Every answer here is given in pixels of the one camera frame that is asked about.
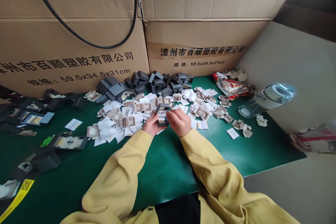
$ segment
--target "person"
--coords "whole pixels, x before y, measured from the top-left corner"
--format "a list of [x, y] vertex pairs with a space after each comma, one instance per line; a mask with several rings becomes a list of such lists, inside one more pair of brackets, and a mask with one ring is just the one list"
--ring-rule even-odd
[[67, 216], [68, 223], [298, 223], [269, 197], [248, 193], [236, 167], [195, 129], [180, 108], [167, 112], [171, 128], [180, 138], [195, 174], [206, 190], [133, 212], [142, 169], [158, 127], [151, 115], [106, 162], [82, 199], [82, 211]]

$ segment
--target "black pants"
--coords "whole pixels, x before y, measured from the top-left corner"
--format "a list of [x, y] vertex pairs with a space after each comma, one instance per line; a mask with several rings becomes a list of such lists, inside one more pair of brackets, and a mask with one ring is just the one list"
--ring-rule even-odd
[[189, 194], [155, 206], [159, 224], [197, 223], [201, 221], [198, 193]]

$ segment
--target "yellow sleeve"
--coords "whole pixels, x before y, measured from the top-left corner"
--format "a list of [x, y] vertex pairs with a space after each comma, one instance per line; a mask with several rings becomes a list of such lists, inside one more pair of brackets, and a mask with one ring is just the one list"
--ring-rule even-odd
[[152, 140], [151, 135], [137, 131], [107, 160], [83, 196], [83, 211], [70, 214], [61, 223], [107, 224], [120, 223], [125, 219], [134, 206], [138, 173], [145, 163]]
[[225, 223], [298, 223], [269, 197], [248, 193], [236, 167], [195, 129], [181, 138], [187, 157], [204, 184], [207, 204]]

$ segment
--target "yellow label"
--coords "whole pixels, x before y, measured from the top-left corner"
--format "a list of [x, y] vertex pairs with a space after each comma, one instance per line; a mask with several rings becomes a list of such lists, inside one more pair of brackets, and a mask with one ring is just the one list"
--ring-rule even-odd
[[34, 180], [26, 179], [23, 181], [19, 191], [17, 192], [13, 202], [9, 205], [6, 211], [0, 216], [0, 224], [7, 218], [8, 215], [13, 212], [13, 210], [21, 203], [23, 198], [26, 196], [28, 191], [30, 190]]

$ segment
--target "white tag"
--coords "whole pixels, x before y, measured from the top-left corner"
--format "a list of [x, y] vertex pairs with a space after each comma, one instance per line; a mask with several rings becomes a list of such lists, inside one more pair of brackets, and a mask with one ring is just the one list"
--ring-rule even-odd
[[239, 137], [239, 134], [233, 128], [228, 129], [226, 132], [229, 134], [229, 136], [232, 139], [235, 139], [235, 138]]

